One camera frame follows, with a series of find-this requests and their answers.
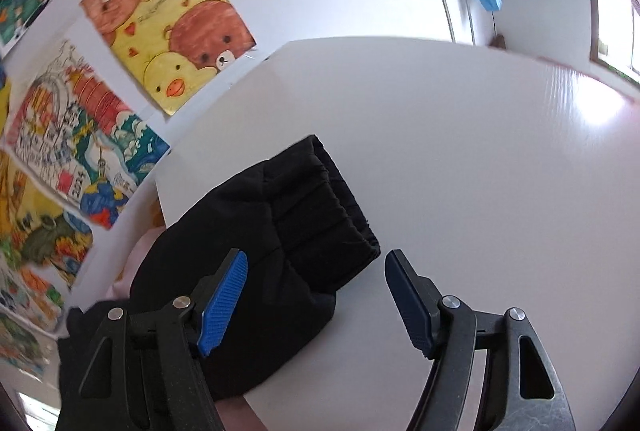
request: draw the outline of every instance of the metal pivot screw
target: metal pivot screw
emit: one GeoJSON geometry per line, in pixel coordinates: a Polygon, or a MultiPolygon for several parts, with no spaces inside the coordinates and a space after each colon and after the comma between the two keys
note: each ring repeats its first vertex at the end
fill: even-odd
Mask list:
{"type": "Polygon", "coordinates": [[[458,308],[460,306],[460,299],[455,296],[445,296],[442,298],[442,304],[447,308],[458,308]]]}
{"type": "Polygon", "coordinates": [[[525,314],[524,311],[520,308],[514,307],[509,310],[509,317],[511,317],[511,319],[515,319],[516,321],[522,321],[525,318],[525,314]]]}
{"type": "Polygon", "coordinates": [[[174,299],[174,306],[176,308],[187,308],[191,304],[189,296],[180,296],[174,299]]]}
{"type": "Polygon", "coordinates": [[[109,310],[107,317],[111,319],[111,321],[117,321],[124,315],[124,310],[120,307],[112,308],[109,310]]]}

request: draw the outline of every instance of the yellow drawing paper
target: yellow drawing paper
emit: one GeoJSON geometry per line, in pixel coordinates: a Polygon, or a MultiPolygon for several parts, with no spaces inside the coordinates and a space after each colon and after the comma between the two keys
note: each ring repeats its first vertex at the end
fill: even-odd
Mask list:
{"type": "Polygon", "coordinates": [[[11,94],[11,81],[0,63],[0,135],[4,130],[6,118],[9,116],[9,95],[11,94]]]}
{"type": "Polygon", "coordinates": [[[254,47],[228,0],[82,0],[116,57],[169,115],[254,47]]]}
{"type": "Polygon", "coordinates": [[[91,228],[44,196],[0,150],[0,301],[53,331],[94,241],[91,228]]]}

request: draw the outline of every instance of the child's drawing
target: child's drawing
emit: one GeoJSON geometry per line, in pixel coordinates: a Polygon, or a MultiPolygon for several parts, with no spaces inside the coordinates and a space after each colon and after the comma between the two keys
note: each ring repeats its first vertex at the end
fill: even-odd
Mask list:
{"type": "Polygon", "coordinates": [[[11,81],[4,72],[0,62],[0,135],[4,130],[6,118],[9,115],[9,96],[11,95],[11,81]]]}
{"type": "Polygon", "coordinates": [[[68,41],[28,88],[6,138],[44,182],[106,228],[169,148],[68,41]]]}
{"type": "Polygon", "coordinates": [[[228,0],[83,0],[116,57],[169,115],[255,41],[228,0]]]}
{"type": "Polygon", "coordinates": [[[42,379],[49,352],[33,332],[23,328],[8,315],[0,313],[0,358],[42,379]]]}
{"type": "Polygon", "coordinates": [[[46,331],[93,243],[91,229],[0,151],[0,303],[46,331]]]}

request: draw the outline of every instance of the window frame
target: window frame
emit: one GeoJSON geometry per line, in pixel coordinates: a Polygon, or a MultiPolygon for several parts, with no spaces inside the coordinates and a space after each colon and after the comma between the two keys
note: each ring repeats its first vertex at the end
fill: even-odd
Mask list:
{"type": "Polygon", "coordinates": [[[629,7],[631,8],[631,21],[632,21],[632,47],[631,47],[631,61],[629,61],[628,68],[618,64],[607,58],[606,55],[600,53],[598,49],[600,45],[600,13],[598,0],[591,1],[591,50],[590,60],[599,66],[613,72],[618,77],[631,83],[636,88],[640,88],[640,69],[635,69],[633,66],[634,54],[638,52],[640,54],[640,46],[636,46],[636,29],[640,29],[640,24],[636,24],[636,15],[640,13],[636,7],[636,0],[629,0],[629,7]]]}

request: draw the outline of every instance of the white table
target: white table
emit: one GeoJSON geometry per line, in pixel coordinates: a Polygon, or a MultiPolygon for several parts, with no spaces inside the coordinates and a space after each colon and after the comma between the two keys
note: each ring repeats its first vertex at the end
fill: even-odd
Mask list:
{"type": "MultiPolygon", "coordinates": [[[[640,364],[639,108],[573,72],[487,48],[292,42],[162,162],[168,223],[311,133],[383,255],[401,248],[418,273],[477,310],[522,307],[578,429],[598,429],[640,364]]],[[[247,398],[274,431],[402,430],[428,369],[381,257],[340,290],[320,336],[247,398]]],[[[474,370],[471,399],[480,384],[474,370]]],[[[470,429],[471,415],[463,420],[470,429]]]]}

